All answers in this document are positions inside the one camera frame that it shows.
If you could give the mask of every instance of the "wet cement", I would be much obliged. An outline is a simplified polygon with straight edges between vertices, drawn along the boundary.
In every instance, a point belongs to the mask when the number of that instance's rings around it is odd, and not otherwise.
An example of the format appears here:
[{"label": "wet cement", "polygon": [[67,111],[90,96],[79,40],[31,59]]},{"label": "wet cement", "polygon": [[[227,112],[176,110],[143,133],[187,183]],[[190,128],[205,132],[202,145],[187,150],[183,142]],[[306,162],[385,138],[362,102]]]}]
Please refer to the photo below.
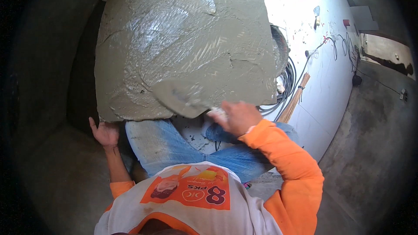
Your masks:
[{"label": "wet cement", "polygon": [[96,47],[97,110],[104,121],[168,118],[152,86],[198,82],[222,100],[276,101],[264,0],[107,0]]}]

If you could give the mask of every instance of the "orange sleeve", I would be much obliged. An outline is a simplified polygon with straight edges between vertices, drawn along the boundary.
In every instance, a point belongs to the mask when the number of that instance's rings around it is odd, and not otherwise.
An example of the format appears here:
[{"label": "orange sleeve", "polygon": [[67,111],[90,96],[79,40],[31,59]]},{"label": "orange sleeve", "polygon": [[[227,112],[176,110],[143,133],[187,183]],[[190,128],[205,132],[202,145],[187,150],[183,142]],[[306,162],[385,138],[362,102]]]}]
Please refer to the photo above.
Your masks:
[{"label": "orange sleeve", "polygon": [[135,186],[134,181],[111,182],[110,190],[112,191],[113,199],[116,199],[119,195],[128,191],[133,186]]},{"label": "orange sleeve", "polygon": [[265,119],[238,139],[259,149],[282,175],[282,190],[277,190],[264,208],[283,234],[314,234],[324,181],[316,160]]}]

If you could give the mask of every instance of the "hand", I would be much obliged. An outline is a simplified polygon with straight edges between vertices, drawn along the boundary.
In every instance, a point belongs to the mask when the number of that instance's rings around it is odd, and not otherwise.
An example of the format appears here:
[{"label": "hand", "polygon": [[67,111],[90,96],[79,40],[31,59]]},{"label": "hand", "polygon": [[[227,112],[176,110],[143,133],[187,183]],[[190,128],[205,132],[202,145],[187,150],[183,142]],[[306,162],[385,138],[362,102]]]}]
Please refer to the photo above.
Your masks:
[{"label": "hand", "polygon": [[263,119],[257,108],[246,102],[223,101],[221,107],[225,110],[227,119],[219,116],[218,113],[208,112],[208,116],[236,137],[244,135],[250,127],[257,125]]},{"label": "hand", "polygon": [[96,123],[93,118],[89,117],[89,122],[94,138],[103,145],[105,150],[112,150],[118,146],[119,128],[116,123],[102,122],[96,128]]}]

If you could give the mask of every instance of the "jeans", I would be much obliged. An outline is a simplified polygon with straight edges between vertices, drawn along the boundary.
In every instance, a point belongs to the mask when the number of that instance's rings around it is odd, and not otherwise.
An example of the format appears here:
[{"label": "jeans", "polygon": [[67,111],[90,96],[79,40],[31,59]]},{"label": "jeans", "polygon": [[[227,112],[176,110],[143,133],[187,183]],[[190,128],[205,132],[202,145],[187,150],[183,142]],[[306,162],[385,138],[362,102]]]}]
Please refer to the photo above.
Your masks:
[{"label": "jeans", "polygon": [[[276,123],[276,126],[282,129],[290,140],[298,142],[298,134],[292,126],[287,123]],[[125,124],[125,129],[134,154],[149,176],[167,166],[209,161],[227,167],[236,173],[242,182],[247,182],[273,168],[259,150],[253,150],[244,143],[212,154],[204,154],[188,144],[168,119],[129,121]],[[213,141],[238,142],[217,124],[206,130],[206,137]]]}]

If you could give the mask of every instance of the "broom bristles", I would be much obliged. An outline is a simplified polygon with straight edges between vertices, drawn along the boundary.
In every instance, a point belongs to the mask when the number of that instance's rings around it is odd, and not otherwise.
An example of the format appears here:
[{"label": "broom bristles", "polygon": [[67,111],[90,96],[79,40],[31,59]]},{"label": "broom bristles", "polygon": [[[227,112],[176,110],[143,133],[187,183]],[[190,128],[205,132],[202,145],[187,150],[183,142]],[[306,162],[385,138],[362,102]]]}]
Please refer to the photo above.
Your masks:
[{"label": "broom bristles", "polygon": [[[308,83],[309,79],[311,78],[311,76],[306,72],[303,75],[302,78],[302,82],[300,82],[300,86],[302,88],[305,88],[306,84]],[[299,101],[300,96],[302,95],[302,89],[298,88],[295,95],[292,97],[292,99],[290,100],[288,106],[285,108],[285,110],[282,112],[282,114],[280,115],[279,119],[277,120],[277,122],[281,122],[281,123],[288,123],[290,120],[290,117],[293,114],[293,111],[295,110],[296,104]]]}]

